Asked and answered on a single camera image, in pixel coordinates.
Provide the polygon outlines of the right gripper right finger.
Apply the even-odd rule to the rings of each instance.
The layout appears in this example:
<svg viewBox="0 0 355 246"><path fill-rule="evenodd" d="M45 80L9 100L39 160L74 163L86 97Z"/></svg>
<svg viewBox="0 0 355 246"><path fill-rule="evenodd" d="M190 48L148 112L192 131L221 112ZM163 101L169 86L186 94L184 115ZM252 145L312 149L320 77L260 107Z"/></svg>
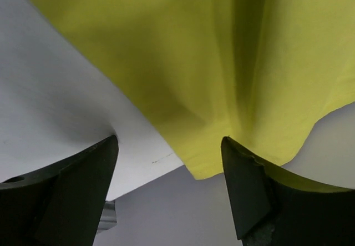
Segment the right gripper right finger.
<svg viewBox="0 0 355 246"><path fill-rule="evenodd" d="M354 190L281 168L230 137L222 165L243 245L353 245Z"/></svg>

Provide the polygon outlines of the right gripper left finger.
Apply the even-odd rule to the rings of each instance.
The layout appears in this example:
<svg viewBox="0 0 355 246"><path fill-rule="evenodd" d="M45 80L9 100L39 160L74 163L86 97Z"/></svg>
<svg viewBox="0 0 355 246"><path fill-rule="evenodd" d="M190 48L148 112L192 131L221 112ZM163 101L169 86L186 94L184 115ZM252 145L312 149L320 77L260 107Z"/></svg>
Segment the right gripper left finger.
<svg viewBox="0 0 355 246"><path fill-rule="evenodd" d="M118 158L115 135L1 183L1 245L92 245Z"/></svg>

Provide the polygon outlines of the yellow-green trousers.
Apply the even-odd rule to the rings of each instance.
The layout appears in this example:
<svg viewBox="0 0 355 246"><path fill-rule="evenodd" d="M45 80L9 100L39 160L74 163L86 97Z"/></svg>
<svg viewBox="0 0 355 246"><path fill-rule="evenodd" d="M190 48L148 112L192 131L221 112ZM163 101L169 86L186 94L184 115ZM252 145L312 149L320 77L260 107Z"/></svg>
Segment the yellow-green trousers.
<svg viewBox="0 0 355 246"><path fill-rule="evenodd" d="M277 165L354 101L354 0L30 0L196 179L232 137Z"/></svg>

